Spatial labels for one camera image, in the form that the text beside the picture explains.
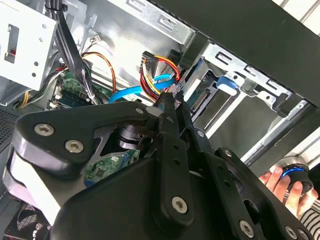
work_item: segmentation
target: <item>red wire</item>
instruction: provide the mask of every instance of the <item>red wire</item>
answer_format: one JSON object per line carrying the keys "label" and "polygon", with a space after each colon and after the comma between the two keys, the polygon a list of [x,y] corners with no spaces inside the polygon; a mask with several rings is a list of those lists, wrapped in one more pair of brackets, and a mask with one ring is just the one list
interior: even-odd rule
{"label": "red wire", "polygon": [[149,88],[149,85],[146,83],[146,80],[144,79],[143,71],[140,73],[140,83],[142,90],[145,91],[145,93],[152,99],[156,100],[158,99],[158,96]]}
{"label": "red wire", "polygon": [[168,64],[175,71],[175,74],[176,74],[175,80],[176,81],[180,80],[180,72],[179,72],[178,68],[176,68],[174,65],[172,65],[167,60],[164,60],[164,59],[161,59],[161,58],[159,58],[158,60],[159,60],[159,62],[165,62],[166,64]]}

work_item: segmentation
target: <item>orange wire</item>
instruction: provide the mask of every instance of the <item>orange wire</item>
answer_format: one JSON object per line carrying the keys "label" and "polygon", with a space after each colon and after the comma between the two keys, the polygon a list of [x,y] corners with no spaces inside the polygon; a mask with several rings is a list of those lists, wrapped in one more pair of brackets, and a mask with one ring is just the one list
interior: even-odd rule
{"label": "orange wire", "polygon": [[99,56],[100,58],[102,58],[106,64],[108,64],[109,68],[110,68],[110,71],[111,71],[111,74],[112,74],[112,93],[115,94],[116,91],[117,91],[117,88],[116,88],[116,74],[115,74],[115,71],[114,71],[114,68],[112,67],[110,61],[105,57],[103,56],[100,52],[96,52],[96,51],[91,51],[91,52],[85,52],[82,54],[83,57],[87,57],[87,56],[90,56],[90,55],[97,55]]}

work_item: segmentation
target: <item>blue plastic tab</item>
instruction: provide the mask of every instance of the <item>blue plastic tab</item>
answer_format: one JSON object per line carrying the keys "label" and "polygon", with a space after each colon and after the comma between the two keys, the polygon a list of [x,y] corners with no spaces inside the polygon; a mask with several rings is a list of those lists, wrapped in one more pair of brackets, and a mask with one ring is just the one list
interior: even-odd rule
{"label": "blue plastic tab", "polygon": [[225,76],[219,77],[216,87],[231,96],[237,95],[237,84]]}

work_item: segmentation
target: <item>cable connector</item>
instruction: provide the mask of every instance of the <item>cable connector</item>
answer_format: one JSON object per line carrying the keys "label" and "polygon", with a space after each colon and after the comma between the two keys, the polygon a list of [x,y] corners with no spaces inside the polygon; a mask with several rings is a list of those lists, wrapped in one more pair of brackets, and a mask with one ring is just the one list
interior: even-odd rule
{"label": "cable connector", "polygon": [[152,77],[154,78],[155,74],[156,74],[157,67],[158,67],[158,59],[152,53],[145,51],[142,54],[139,73],[141,73],[141,71],[143,69],[142,65],[143,65],[144,61],[146,61],[145,62],[146,70],[149,71],[149,73],[151,73]]}
{"label": "cable connector", "polygon": [[102,42],[102,39],[101,39],[101,37],[99,35],[94,36],[93,39],[94,39],[94,41],[96,43],[101,43]]}

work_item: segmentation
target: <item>blue ring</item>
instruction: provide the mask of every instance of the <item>blue ring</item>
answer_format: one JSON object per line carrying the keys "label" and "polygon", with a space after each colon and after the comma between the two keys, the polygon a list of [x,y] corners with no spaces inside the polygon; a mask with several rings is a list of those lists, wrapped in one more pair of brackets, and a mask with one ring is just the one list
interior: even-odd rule
{"label": "blue ring", "polygon": [[282,174],[282,178],[287,175],[288,173],[291,173],[291,172],[296,172],[296,171],[305,171],[302,167],[296,167],[296,168],[292,168],[292,169],[289,169],[287,171],[285,171],[283,174]]}

